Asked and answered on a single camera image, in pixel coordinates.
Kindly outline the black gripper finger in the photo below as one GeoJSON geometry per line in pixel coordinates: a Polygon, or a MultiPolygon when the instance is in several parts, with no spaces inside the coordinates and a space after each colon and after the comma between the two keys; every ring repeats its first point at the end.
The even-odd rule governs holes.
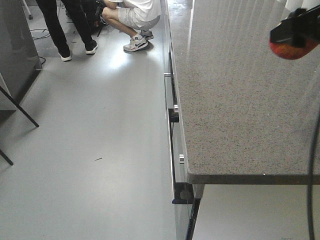
{"type": "Polygon", "coordinates": [[[297,8],[270,31],[270,42],[303,48],[307,41],[320,42],[320,6],[297,8]]]}

